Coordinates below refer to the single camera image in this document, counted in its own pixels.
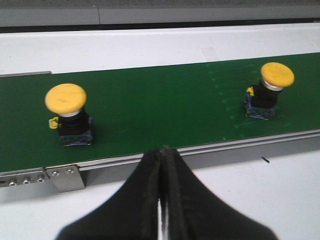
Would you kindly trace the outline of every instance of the yellow mushroom button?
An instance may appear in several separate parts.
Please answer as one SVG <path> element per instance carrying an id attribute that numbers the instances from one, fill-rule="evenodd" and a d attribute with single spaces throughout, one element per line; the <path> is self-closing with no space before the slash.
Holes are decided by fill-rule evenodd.
<path id="1" fill-rule="evenodd" d="M 289 67 L 278 62 L 268 62 L 261 68 L 263 79 L 276 87 L 288 87 L 294 83 L 295 75 Z"/>
<path id="2" fill-rule="evenodd" d="M 56 114 L 74 113 L 87 100 L 85 90 L 73 83 L 63 83 L 51 88 L 45 96 L 46 107 Z"/>

